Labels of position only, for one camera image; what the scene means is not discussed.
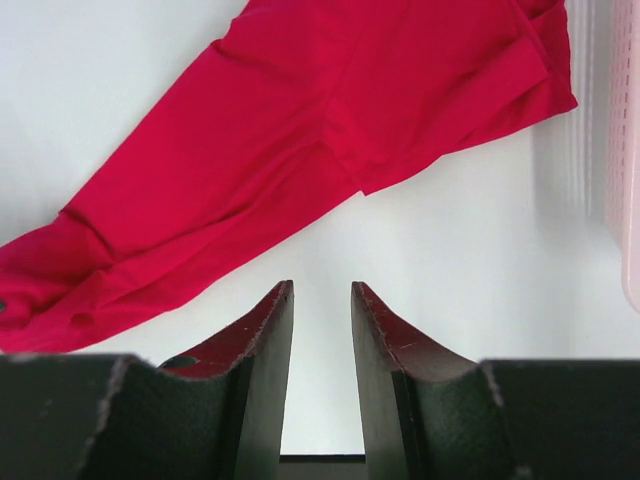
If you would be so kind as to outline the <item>red t shirt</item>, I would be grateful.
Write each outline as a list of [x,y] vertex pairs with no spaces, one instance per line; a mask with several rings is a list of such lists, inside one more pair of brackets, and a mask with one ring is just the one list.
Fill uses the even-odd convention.
[[356,193],[575,108],[561,1],[251,1],[50,224],[1,250],[1,348],[176,309]]

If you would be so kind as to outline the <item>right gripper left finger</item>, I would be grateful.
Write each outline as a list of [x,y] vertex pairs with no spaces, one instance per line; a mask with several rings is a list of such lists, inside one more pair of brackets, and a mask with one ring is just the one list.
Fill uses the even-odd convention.
[[130,354],[1,359],[5,479],[274,479],[294,285],[154,366]]

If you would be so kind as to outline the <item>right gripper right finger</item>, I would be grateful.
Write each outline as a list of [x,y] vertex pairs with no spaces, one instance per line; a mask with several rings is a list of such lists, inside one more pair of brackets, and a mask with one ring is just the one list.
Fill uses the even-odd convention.
[[635,479],[635,360],[473,362],[365,283],[351,321],[372,479]]

